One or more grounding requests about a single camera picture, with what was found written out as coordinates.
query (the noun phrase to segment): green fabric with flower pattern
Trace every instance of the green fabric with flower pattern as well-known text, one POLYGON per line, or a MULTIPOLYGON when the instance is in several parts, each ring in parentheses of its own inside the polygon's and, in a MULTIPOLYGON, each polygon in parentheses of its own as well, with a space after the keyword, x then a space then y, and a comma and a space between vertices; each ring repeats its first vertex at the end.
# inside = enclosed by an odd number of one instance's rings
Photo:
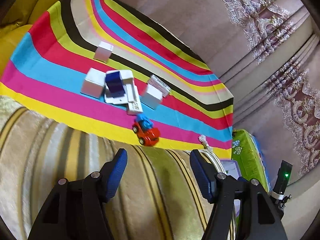
POLYGON ((232 133, 231 159, 238 162, 241 176, 247 180, 257 179, 268 192, 267 179, 264 167, 261 164, 259 153, 251 139, 250 133, 245 130, 235 130, 232 133))

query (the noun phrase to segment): beige striped fabric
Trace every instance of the beige striped fabric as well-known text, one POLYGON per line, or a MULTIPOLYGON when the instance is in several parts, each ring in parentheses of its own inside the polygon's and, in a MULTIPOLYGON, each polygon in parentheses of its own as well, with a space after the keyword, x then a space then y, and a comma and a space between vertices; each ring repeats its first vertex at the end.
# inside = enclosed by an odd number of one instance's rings
MULTIPOLYGON (((117 240, 201 239, 212 205, 200 193, 189 152, 129 145, 74 130, 0 97, 0 215, 18 239, 60 178, 83 179, 119 148, 128 164, 116 196, 105 204, 117 240)), ((220 161, 203 151, 223 171, 220 161)), ((235 220, 229 238, 235 238, 235 220)))

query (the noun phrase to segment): red stripe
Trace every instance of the red stripe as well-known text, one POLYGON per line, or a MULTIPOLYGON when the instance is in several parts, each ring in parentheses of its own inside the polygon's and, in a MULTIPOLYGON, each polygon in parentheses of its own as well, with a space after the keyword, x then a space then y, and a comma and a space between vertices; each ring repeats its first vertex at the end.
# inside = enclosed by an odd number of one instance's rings
POLYGON ((196 65, 193 65, 190 62, 180 58, 178 55, 174 54, 171 50, 167 49, 165 46, 160 44, 158 41, 153 39, 144 31, 137 28, 127 19, 122 17, 120 14, 112 10, 104 0, 100 0, 100 4, 102 9, 105 13, 123 30, 125 30, 130 36, 134 37, 136 40, 147 46, 148 48, 152 49, 154 52, 159 54, 161 57, 165 58, 166 60, 176 64, 177 66, 183 67, 184 69, 196 73, 198 75, 208 75, 212 74, 211 70, 200 68, 196 65))
POLYGON ((202 81, 195 81, 192 79, 189 79, 181 74, 179 74, 178 72, 174 71, 173 69, 171 69, 170 67, 168 67, 166 64, 162 63, 161 61, 155 59, 154 57, 152 57, 151 55, 147 54, 146 52, 143 52, 142 50, 138 49, 137 47, 133 46, 132 44, 128 43, 127 41, 123 40, 121 37, 119 37, 115 32, 113 32, 104 22, 103 20, 100 18, 97 9, 95 6, 92 6, 92 10, 93 10, 93 14, 95 16, 95 19, 97 20, 98 24, 100 25, 100 27, 105 31, 105 33, 109 34, 112 38, 114 38, 115 40, 119 41, 120 43, 128 46, 131 49, 134 49, 135 51, 143 54, 144 56, 150 58, 151 60, 157 62, 158 64, 160 64, 161 66, 165 67, 166 69, 170 70, 172 73, 176 74, 177 76, 179 76, 180 78, 184 79, 186 82, 196 85, 196 86, 201 86, 201 87, 206 87, 206 86, 212 86, 214 85, 216 82, 221 83, 221 81, 219 79, 217 79, 216 81, 207 81, 207 82, 202 82, 202 81))
MULTIPOLYGON (((29 33, 33 44, 41 57, 52 63, 68 67, 82 73, 87 73, 91 67, 103 72, 114 70, 114 68, 108 65, 83 57, 62 47, 52 31, 49 12, 45 12, 37 20, 29 30, 29 33)), ((146 84, 137 78, 135 78, 134 82, 141 94, 144 91, 146 84)), ((201 111, 178 100, 174 96, 168 95, 166 98, 163 98, 162 105, 177 110, 191 118, 198 119, 217 130, 222 130, 232 125, 232 114, 213 119, 201 111)))
MULTIPOLYGON (((131 129, 134 123, 135 117, 127 115, 125 110, 25 76, 15 67, 11 60, 7 64, 1 81, 16 93, 76 114, 128 129, 131 129)), ((183 130, 154 120, 152 121, 155 127, 160 130, 162 138, 191 143, 199 142, 198 134, 192 131, 183 130)), ((221 142, 215 138, 207 137, 207 139, 208 143, 213 147, 229 149, 231 145, 231 140, 221 142)))

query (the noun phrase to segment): toy car wheel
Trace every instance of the toy car wheel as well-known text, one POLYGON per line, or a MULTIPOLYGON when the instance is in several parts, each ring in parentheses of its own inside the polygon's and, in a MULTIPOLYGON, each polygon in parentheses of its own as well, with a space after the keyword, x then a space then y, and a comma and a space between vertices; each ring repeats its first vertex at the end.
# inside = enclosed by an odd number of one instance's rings
POLYGON ((144 139, 143 138, 139 138, 139 143, 144 145, 144 143, 145 143, 144 139))
POLYGON ((134 126, 132 127, 132 131, 133 131, 134 133, 137 133, 137 132, 138 132, 138 127, 137 127, 136 125, 134 125, 134 126))

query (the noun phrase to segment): colorful striped tablecloth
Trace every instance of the colorful striped tablecloth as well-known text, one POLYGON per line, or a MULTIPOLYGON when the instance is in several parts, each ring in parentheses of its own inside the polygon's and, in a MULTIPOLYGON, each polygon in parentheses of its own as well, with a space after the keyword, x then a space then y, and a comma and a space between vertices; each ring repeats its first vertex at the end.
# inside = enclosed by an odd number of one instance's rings
POLYGON ((202 148, 204 134, 220 158, 230 158, 232 94, 189 47, 118 0, 56 2, 12 54, 0 94, 72 128, 138 144, 124 106, 80 93, 91 67, 132 70, 140 94, 152 74, 170 86, 156 110, 143 105, 161 132, 157 147, 202 148), (100 41, 114 46, 107 63, 93 59, 100 41))

